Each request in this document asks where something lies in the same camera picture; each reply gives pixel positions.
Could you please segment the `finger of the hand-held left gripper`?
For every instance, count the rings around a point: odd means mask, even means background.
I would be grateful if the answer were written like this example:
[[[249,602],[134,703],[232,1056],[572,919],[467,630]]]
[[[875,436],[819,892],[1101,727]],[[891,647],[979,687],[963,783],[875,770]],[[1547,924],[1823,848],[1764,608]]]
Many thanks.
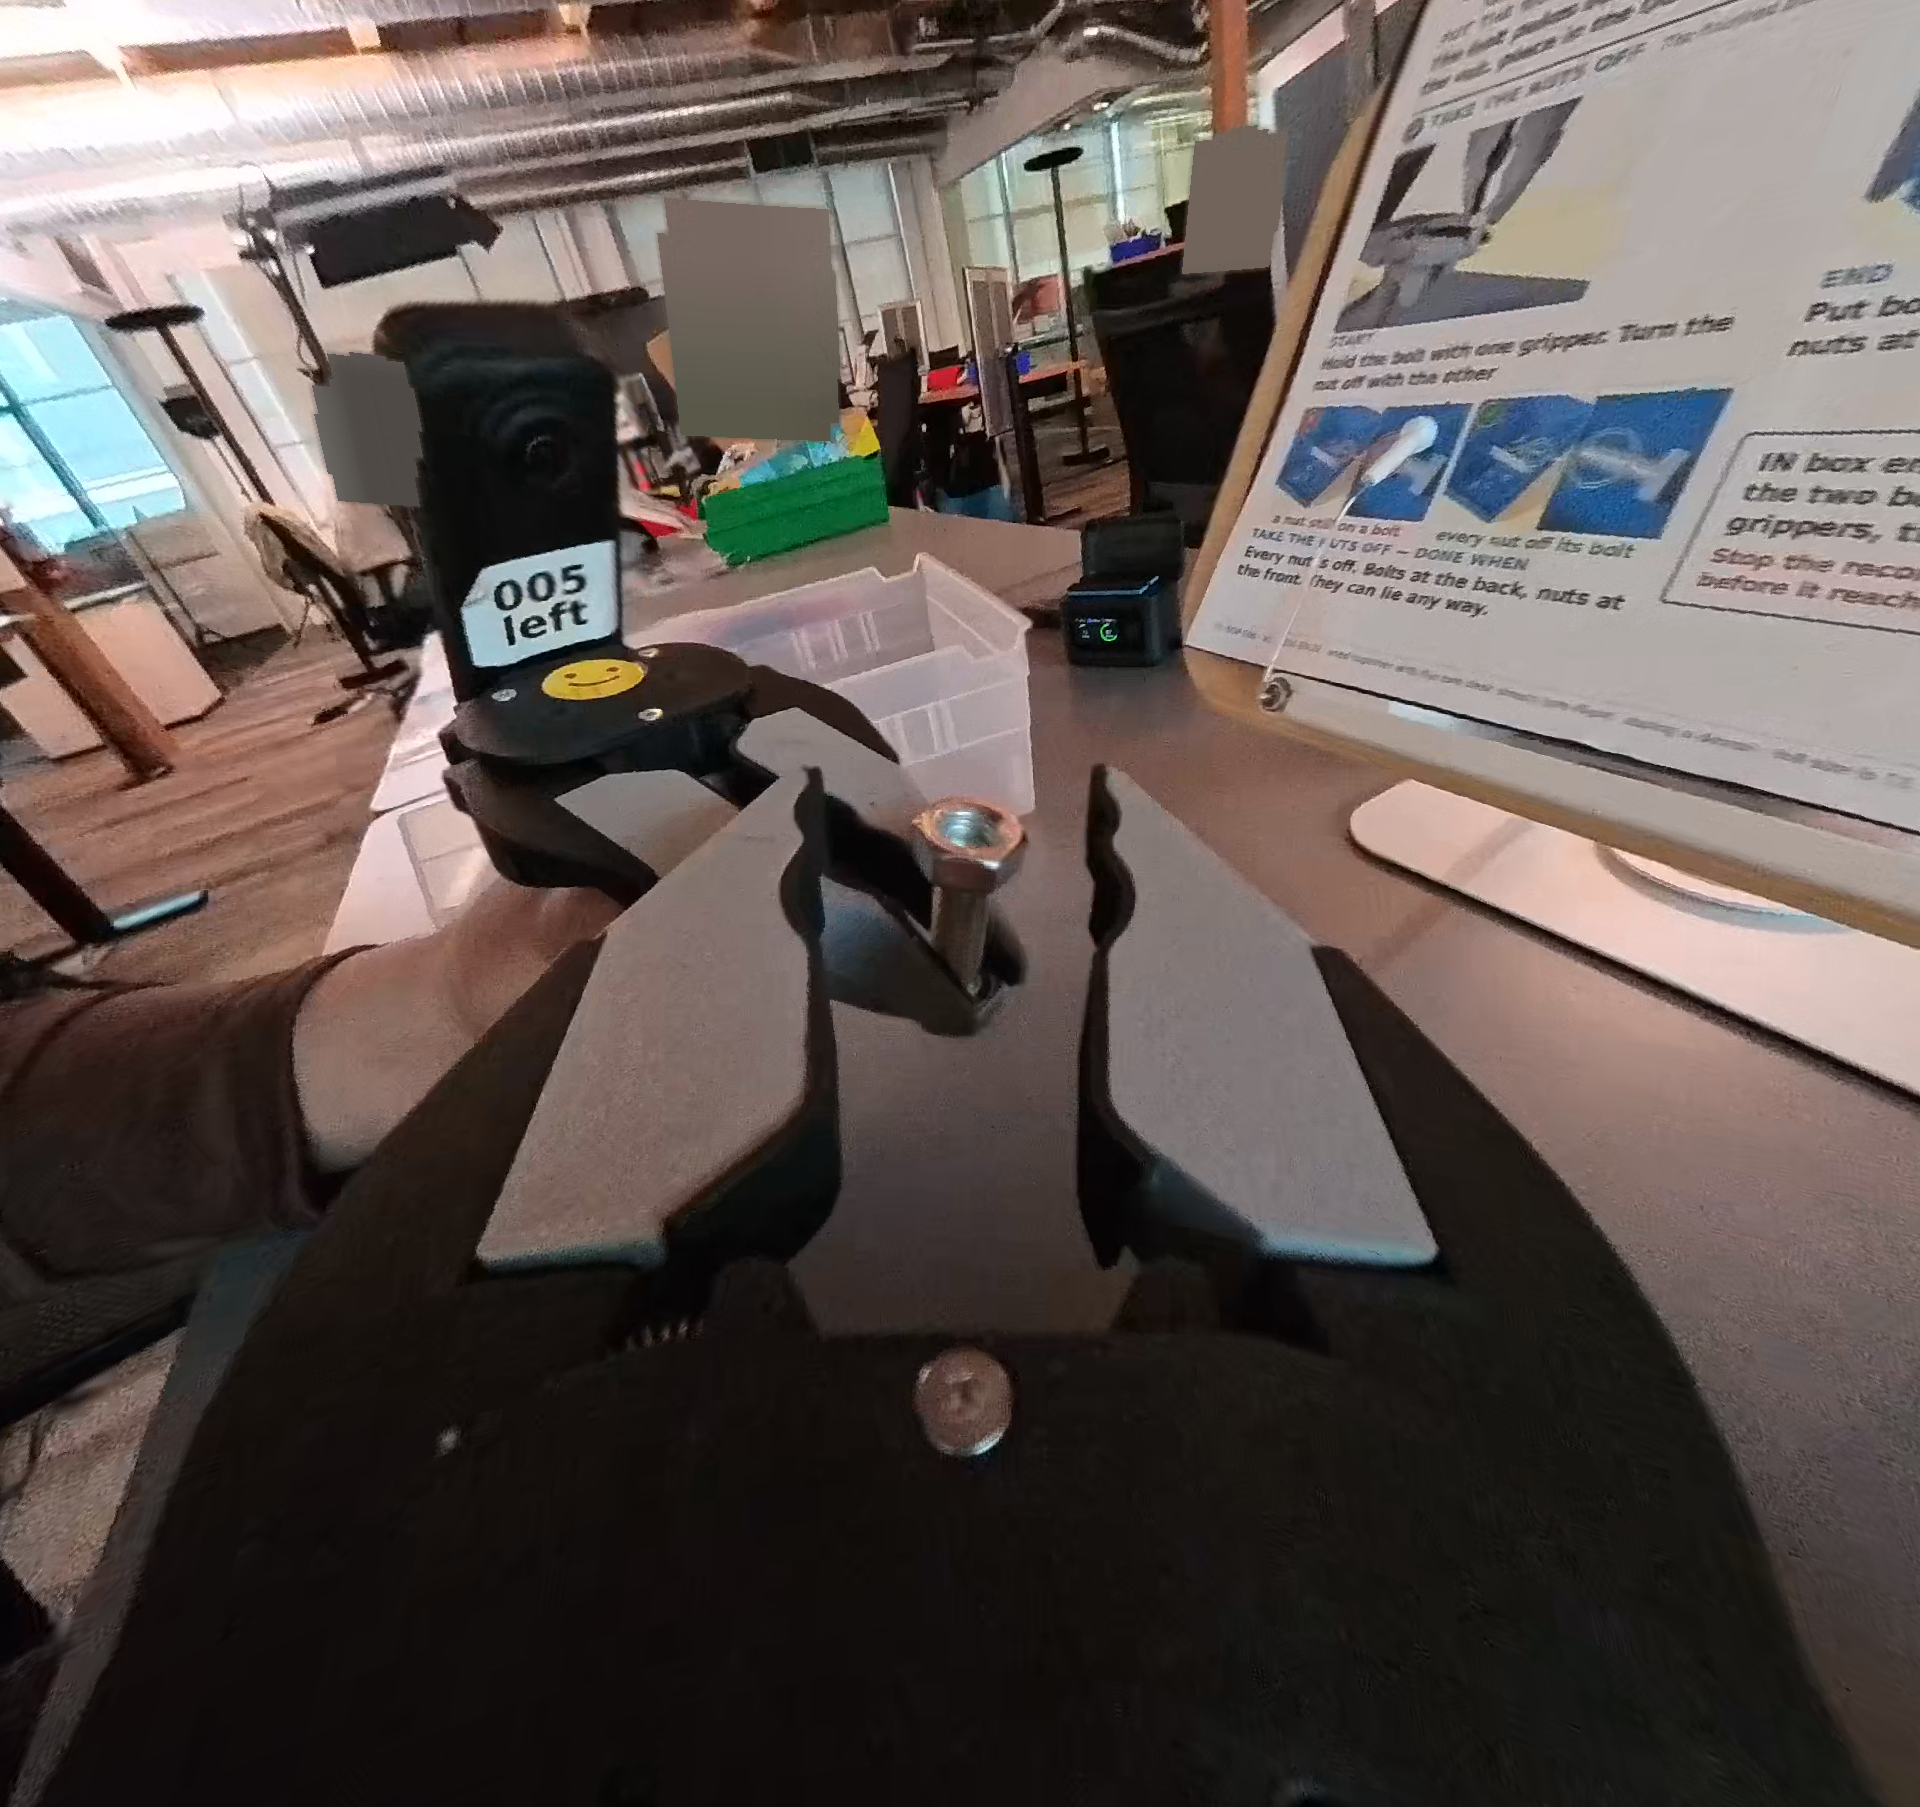
[[[829,1001],[945,1037],[937,1034],[945,975],[928,946],[935,889],[910,853],[910,819],[935,798],[898,762],[836,727],[749,727],[749,765],[819,773]]]
[[[674,892],[777,892],[793,860],[793,773],[731,806],[683,770],[624,770],[575,788],[572,817]]]

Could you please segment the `silver ceiling duct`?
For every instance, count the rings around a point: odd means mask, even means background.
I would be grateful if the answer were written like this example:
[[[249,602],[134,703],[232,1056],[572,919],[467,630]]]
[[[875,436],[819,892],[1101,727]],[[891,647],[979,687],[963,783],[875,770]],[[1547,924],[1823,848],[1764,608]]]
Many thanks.
[[[446,128],[654,92],[734,92],[755,76],[875,76],[923,64],[928,52],[910,52],[891,19],[826,14],[59,83],[4,92],[0,166],[44,182],[381,137],[410,122]]]

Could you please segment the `black hanging monitor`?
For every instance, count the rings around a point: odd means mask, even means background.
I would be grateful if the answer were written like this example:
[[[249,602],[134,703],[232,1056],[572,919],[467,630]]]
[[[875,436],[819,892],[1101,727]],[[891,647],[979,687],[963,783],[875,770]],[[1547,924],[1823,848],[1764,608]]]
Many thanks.
[[[491,253],[501,220],[465,194],[410,194],[310,220],[304,253],[319,288],[390,278],[417,265]]]

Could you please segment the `black floor lamp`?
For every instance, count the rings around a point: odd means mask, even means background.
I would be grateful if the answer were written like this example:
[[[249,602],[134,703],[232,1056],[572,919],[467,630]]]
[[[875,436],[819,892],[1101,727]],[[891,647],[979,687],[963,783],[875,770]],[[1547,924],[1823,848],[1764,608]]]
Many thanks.
[[[1071,256],[1069,256],[1069,201],[1063,201],[1063,172],[1080,163],[1076,142],[1049,142],[1024,163],[1024,172],[1046,174],[1049,185],[1049,229],[1053,229],[1053,263],[1060,263],[1060,313],[1069,327],[1069,382],[1071,382],[1071,429],[1076,447],[1063,449],[1063,467],[1104,467],[1112,449],[1090,436],[1090,396],[1087,396],[1087,363],[1076,342],[1076,304],[1071,304]]]

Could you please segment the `green plastic bin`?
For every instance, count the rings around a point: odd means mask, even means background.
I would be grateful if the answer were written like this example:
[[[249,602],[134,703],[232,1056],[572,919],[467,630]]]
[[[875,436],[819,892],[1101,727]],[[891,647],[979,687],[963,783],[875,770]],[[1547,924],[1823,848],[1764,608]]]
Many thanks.
[[[881,457],[845,457],[703,497],[703,546],[731,562],[761,562],[888,522]]]

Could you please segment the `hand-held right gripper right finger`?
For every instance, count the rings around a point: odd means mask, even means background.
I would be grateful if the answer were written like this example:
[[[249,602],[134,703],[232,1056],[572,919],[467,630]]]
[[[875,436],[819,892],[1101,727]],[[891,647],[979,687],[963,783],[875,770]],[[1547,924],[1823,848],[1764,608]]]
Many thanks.
[[[1126,770],[1090,770],[1076,1207],[1101,1268],[1423,1272],[1414,1198],[1327,965]]]

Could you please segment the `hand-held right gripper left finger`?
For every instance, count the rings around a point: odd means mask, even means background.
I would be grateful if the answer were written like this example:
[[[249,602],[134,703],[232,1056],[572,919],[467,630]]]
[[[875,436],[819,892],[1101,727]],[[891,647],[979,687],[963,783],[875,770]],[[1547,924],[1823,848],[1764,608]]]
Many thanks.
[[[838,1195],[826,783],[786,770],[606,932],[488,1272],[786,1258]]]

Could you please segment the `steel hex nut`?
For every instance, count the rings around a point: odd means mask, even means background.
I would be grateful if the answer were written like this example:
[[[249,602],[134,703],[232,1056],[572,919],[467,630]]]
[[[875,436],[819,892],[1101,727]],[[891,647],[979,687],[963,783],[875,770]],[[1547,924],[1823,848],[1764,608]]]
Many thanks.
[[[937,798],[910,819],[910,853],[943,892],[992,898],[1018,876],[1024,819],[983,798]]]

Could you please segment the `clear plastic bin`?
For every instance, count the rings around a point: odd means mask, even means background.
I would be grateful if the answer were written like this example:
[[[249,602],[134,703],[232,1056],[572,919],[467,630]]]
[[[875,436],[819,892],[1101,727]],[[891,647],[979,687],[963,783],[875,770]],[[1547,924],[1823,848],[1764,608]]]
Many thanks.
[[[928,553],[898,577],[859,568],[677,614],[631,634],[631,647],[648,643],[717,643],[845,694],[923,798],[1035,806],[1028,616]]]

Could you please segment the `printed instruction sheet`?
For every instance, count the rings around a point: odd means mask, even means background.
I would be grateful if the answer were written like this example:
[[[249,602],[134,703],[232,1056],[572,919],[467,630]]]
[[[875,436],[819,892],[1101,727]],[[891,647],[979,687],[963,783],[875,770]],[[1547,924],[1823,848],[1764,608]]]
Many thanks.
[[[1190,639],[1917,830],[1920,0],[1428,0]]]

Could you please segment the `small black display device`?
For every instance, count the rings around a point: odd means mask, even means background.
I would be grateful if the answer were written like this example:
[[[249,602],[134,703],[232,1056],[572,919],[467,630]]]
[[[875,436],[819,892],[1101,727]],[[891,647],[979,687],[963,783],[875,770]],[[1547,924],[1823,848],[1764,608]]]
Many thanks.
[[[1182,647],[1187,528],[1174,509],[1080,528],[1080,572],[1060,593],[1069,665],[1164,665]]]

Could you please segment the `steel hex bolt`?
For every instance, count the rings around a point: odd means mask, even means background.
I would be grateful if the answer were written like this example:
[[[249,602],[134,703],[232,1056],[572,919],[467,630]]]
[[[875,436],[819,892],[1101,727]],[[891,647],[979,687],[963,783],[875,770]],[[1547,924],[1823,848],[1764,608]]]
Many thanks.
[[[983,1034],[1028,983],[1028,949],[983,876],[928,883],[928,946],[945,975],[937,1034]]]

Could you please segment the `person's left hand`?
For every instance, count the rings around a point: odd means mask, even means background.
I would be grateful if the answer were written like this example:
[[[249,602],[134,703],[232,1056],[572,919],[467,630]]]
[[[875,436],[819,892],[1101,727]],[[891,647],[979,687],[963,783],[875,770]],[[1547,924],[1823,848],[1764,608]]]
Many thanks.
[[[612,919],[592,889],[488,883],[453,924],[328,965],[295,1025],[310,1163],[356,1172],[555,959]]]

